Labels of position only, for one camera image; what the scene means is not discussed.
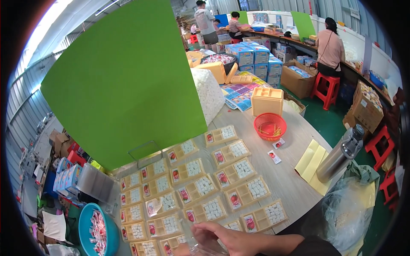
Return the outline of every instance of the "hair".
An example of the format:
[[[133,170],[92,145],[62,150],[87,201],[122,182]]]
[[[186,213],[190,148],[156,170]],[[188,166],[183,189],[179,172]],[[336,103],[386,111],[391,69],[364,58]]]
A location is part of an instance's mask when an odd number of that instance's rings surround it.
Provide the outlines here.
[[[330,17],[325,19],[326,29],[332,30],[337,35],[337,25],[336,21]]]
[[[231,16],[232,16],[232,18],[239,18],[239,12],[233,11],[233,12],[231,13]]]
[[[196,6],[201,6],[204,4],[205,4],[205,1],[202,1],[202,0],[196,1]]]

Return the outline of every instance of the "man in white t-shirt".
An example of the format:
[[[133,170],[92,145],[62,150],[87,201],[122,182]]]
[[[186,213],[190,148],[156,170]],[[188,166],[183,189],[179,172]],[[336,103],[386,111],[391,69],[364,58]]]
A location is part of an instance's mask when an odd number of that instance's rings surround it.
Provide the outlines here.
[[[201,30],[201,34],[204,37],[205,49],[209,49],[209,45],[212,47],[212,51],[216,52],[216,43],[218,42],[218,35],[214,28],[215,16],[211,12],[205,9],[205,1],[196,1],[198,10],[195,12],[194,17],[198,28]]]

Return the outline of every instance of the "plastic tray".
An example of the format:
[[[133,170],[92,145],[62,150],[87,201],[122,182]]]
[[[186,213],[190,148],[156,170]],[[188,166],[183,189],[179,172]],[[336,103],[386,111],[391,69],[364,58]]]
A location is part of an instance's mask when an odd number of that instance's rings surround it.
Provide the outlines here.
[[[261,199],[271,196],[271,192],[269,191],[269,188],[263,180],[262,176],[256,177],[256,179],[257,178],[261,179],[264,188],[267,190],[267,193],[263,196],[257,197],[256,199],[253,198],[253,195],[248,188],[248,184],[251,184],[251,182],[253,182],[254,180],[225,191],[226,200],[232,211],[238,211],[253,203],[258,202]]]
[[[227,228],[226,226],[228,226],[227,229],[232,229],[232,228],[229,227],[229,226],[232,225],[232,224],[238,225],[239,231],[244,231],[243,228],[242,228],[241,222],[238,221],[238,220],[235,220],[235,221],[229,222],[229,223],[225,223],[225,224],[222,225],[222,226],[223,226],[224,228]]]
[[[138,183],[132,185],[131,184],[131,176],[136,177],[136,180],[138,181]],[[121,182],[121,192],[125,192],[127,190],[136,188],[136,187],[141,185],[141,173],[138,171],[136,173],[130,174],[130,175],[122,178],[120,180],[120,182]]]
[[[137,202],[131,202],[131,191],[133,190],[138,190],[139,193],[139,200]],[[121,204],[121,208],[126,208],[126,207],[130,207],[133,205],[137,205],[139,203],[142,202],[142,187],[138,186],[136,188],[133,188],[131,190],[125,191],[124,193],[120,194],[120,204]]]
[[[184,153],[184,151],[182,150],[181,145],[188,142],[188,141],[192,141],[192,144],[194,145],[194,149],[190,152]],[[175,147],[171,148],[170,150],[167,150],[166,155],[168,156],[168,160],[169,160],[169,163],[171,164],[171,166],[175,166],[175,164],[177,162],[185,159],[186,157],[192,155],[193,153],[195,153],[199,150],[198,146],[195,144],[193,139],[189,139],[189,140],[185,141],[184,143],[181,143],[178,146],[175,146]]]
[[[159,242],[160,248],[164,255],[166,256],[173,256],[174,250],[178,247],[178,245],[182,242],[186,242],[184,235],[175,236],[168,239],[161,240]]]
[[[174,217],[177,228],[173,233],[167,233],[165,230],[164,220],[169,217]],[[181,224],[179,221],[178,214],[172,214],[158,219],[147,220],[148,236],[151,238],[165,237],[165,236],[175,236],[182,232]]]
[[[276,226],[276,225],[282,223],[283,221],[287,220],[287,215],[285,213],[285,210],[283,210],[283,214],[285,215],[285,218],[283,220],[281,220],[279,222],[276,222],[274,224],[271,224],[269,222],[269,218],[268,218],[268,215],[265,212],[265,208],[269,207],[269,206],[272,206],[272,205],[274,205],[278,202],[279,202],[280,206],[283,209],[282,202],[279,199],[279,200],[276,200],[275,202],[273,202],[272,204],[269,204],[265,207],[261,207],[260,209],[258,209],[256,211],[241,215],[241,220],[242,220],[242,223],[244,224],[245,231],[248,232],[248,233],[264,232],[265,230],[268,230],[269,228],[271,228],[273,226]],[[253,218],[253,225],[251,223],[246,223],[246,219],[248,217]]]
[[[132,227],[133,226],[141,227],[142,235],[143,235],[141,238],[134,238],[134,235],[132,234]],[[146,232],[145,229],[146,229],[146,227],[145,227],[145,224],[143,222],[129,224],[129,225],[123,225],[123,226],[121,226],[121,236],[122,236],[124,242],[145,241],[145,240],[147,240],[147,232]]]
[[[172,196],[172,199],[175,203],[175,207],[165,211],[163,206],[162,206],[162,203],[161,203],[161,197],[165,197],[166,195],[171,195]],[[175,210],[180,209],[180,207],[178,205],[178,202],[177,202],[177,197],[175,196],[174,191],[172,191],[171,193],[162,195],[160,197],[157,197],[157,198],[154,198],[154,199],[151,199],[151,200],[145,202],[145,208],[146,208],[147,213],[148,213],[148,218],[162,217],[164,215],[171,214]]]
[[[208,192],[205,195],[201,195],[198,192],[198,189],[195,185],[195,182],[197,182],[199,179],[203,178],[199,178],[196,179],[195,181],[188,183],[187,185],[185,185],[182,188],[178,189],[178,195],[181,199],[182,205],[183,207],[187,207],[189,205],[193,205],[194,203],[204,199],[205,197],[208,197],[216,192],[218,192],[218,188],[216,187],[214,181],[212,180],[211,176],[209,174],[205,175],[204,177],[208,178],[211,181],[211,186],[214,187],[214,189],[212,189],[210,192]]]
[[[221,220],[221,219],[224,219],[224,218],[227,217],[226,211],[223,208],[223,204],[222,204],[222,201],[221,201],[220,197],[216,197],[216,198],[214,198],[210,201],[207,201],[206,203],[208,204],[208,203],[210,203],[211,201],[213,201],[215,199],[218,201],[218,204],[219,204],[219,206],[222,210],[222,214],[218,218],[211,219],[211,221],[218,221],[218,220]],[[204,205],[205,204],[197,204],[197,205],[194,205],[192,207],[188,207],[188,208],[184,209],[185,218],[188,219],[191,222],[210,221],[206,216],[205,206]]]
[[[155,170],[155,168],[154,168],[155,163],[160,162],[160,161],[164,162],[165,170],[163,172],[159,172],[158,170]],[[155,179],[155,178],[157,178],[161,175],[164,175],[165,173],[168,173],[168,166],[167,166],[166,161],[165,161],[164,158],[159,160],[159,161],[156,161],[155,163],[152,163],[152,164],[140,169],[141,174],[142,174],[141,175],[142,183],[151,181],[151,180],[153,180],[153,179]]]
[[[196,174],[196,175],[189,176],[187,164],[189,164],[189,163],[191,163],[191,162],[194,162],[194,161],[198,161],[198,162],[199,162],[200,172],[199,172],[198,174]],[[204,170],[204,167],[203,167],[203,165],[202,165],[202,161],[201,161],[200,158],[197,158],[197,159],[195,159],[195,160],[192,160],[191,162],[189,162],[189,163],[184,163],[184,164],[182,164],[182,165],[178,165],[177,167],[172,168],[172,169],[170,170],[172,185],[176,185],[176,184],[180,184],[180,183],[183,183],[183,182],[187,182],[187,181],[190,181],[190,180],[192,180],[192,179],[194,179],[194,178],[203,176],[203,175],[205,174],[205,170]]]
[[[140,218],[139,219],[133,219],[132,214],[131,214],[131,208],[132,207],[137,207],[139,206],[139,214]],[[128,225],[128,224],[133,224],[133,223],[138,223],[142,222],[145,220],[144,217],[144,207],[143,204],[137,204],[134,206],[130,206],[127,208],[120,209],[120,220],[121,220],[121,225]]]
[[[149,241],[143,241],[143,242],[131,242],[130,243],[131,255],[132,256],[149,256],[149,254],[145,252],[144,246],[150,246],[150,245],[153,246],[155,254],[157,256],[160,256],[161,252],[158,248],[157,241],[155,240],[149,240]]]
[[[234,165],[239,162],[242,162],[243,160],[246,160],[248,162],[253,172],[243,178],[240,178]],[[240,184],[244,182],[246,179],[249,179],[255,175],[256,175],[255,168],[252,166],[251,161],[249,161],[247,157],[245,157],[245,159],[241,159],[223,168],[219,172],[214,173],[215,179],[218,181],[218,185],[222,190],[227,190],[229,188],[232,188],[234,185]]]
[[[230,149],[231,145],[234,145],[235,143],[239,143],[242,142],[246,148],[246,153],[240,155],[240,156],[235,156],[232,152],[232,150]],[[218,161],[218,158],[220,156],[217,156],[221,154],[222,156],[222,161]],[[248,147],[246,146],[245,142],[243,140],[238,140],[235,141],[234,143],[229,144],[228,146],[225,146],[219,150],[215,150],[212,152],[212,158],[215,161],[216,167],[218,168],[218,170],[227,167],[228,165],[231,165],[237,161],[239,161],[240,159],[246,157],[246,156],[250,156],[251,152],[249,151]]]
[[[227,127],[232,127],[232,130],[233,130],[233,132],[234,132],[234,136],[233,136],[233,137],[230,137],[230,138],[224,139],[224,138],[222,137],[222,129],[223,129],[223,128],[227,128]],[[222,143],[231,141],[231,140],[237,140],[237,139],[239,139],[239,138],[238,138],[238,135],[237,135],[237,133],[236,133],[236,131],[235,131],[235,128],[233,127],[233,125],[229,125],[229,126],[226,126],[226,127],[223,127],[223,128],[216,129],[216,130],[212,130],[212,131],[208,131],[208,132],[205,132],[205,133],[204,133],[204,136],[205,136],[205,145],[206,145],[206,147],[216,146],[216,145],[219,145],[219,144],[222,144]]]
[[[166,188],[163,191],[159,192],[158,187],[157,187],[157,182],[159,181],[159,179],[163,179],[164,177],[166,178],[166,181],[168,182],[168,188]],[[150,198],[154,198],[154,197],[158,197],[158,196],[163,195],[163,194],[167,194],[167,193],[171,192],[172,190],[173,189],[171,187],[171,180],[169,179],[169,175],[168,175],[167,172],[164,175],[162,175],[162,176],[160,176],[160,177],[158,177],[154,180],[151,180],[147,183],[142,184],[142,192],[143,192],[143,196],[144,196],[145,200],[150,199]]]

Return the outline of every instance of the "red plastic basket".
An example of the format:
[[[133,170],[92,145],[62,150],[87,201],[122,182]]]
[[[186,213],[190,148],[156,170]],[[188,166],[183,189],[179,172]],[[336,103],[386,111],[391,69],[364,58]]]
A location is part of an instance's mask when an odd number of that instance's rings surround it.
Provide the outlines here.
[[[283,120],[280,115],[274,113],[263,113],[255,118],[253,121],[253,128],[262,139],[267,141],[277,141],[286,132],[287,125],[285,120]],[[280,134],[274,136],[273,134],[277,129],[281,130]]]

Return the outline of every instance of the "window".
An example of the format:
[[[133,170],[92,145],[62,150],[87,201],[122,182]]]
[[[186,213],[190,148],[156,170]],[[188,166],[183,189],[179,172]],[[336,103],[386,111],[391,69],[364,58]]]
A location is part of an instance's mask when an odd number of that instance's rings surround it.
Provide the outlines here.
[[[241,11],[259,11],[257,0],[238,0],[239,9]]]

